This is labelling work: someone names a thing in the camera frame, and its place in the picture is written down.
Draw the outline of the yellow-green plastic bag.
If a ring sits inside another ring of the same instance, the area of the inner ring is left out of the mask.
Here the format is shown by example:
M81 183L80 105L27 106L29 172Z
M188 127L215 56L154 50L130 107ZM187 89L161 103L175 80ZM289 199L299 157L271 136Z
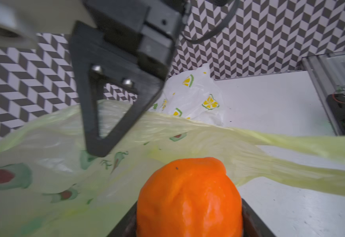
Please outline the yellow-green plastic bag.
M162 165L214 157L235 185L266 177L345 196L345 171L276 159L275 146L345 164L345 136L292 137L146 113L103 158L88 154L80 107L28 122L0 140L0 237L104 237Z

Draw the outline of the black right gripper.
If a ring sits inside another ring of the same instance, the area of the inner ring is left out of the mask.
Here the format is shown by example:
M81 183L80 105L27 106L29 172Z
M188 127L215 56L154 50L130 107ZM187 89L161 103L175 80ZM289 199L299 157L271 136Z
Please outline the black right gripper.
M188 1L83 1L98 29L77 21L69 41L87 152L105 157L159 97L178 37L190 14ZM112 128L100 102L114 93L136 97Z

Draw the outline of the orange fruit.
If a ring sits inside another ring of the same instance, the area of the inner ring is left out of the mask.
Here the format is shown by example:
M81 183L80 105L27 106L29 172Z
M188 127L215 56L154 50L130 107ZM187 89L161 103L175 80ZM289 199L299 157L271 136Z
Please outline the orange fruit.
M218 159L173 161L154 172L140 191L138 237L242 234L242 199Z

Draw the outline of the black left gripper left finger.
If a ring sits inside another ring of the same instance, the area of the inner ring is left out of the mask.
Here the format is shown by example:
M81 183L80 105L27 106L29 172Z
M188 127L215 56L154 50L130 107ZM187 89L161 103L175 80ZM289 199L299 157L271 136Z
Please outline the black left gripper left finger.
M112 229L107 237L136 237L137 236L137 202Z

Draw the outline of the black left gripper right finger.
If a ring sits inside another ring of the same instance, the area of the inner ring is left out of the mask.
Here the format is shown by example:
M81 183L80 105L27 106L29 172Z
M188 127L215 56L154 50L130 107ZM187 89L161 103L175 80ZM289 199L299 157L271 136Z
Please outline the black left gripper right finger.
M243 237L276 237L244 199L242 217Z

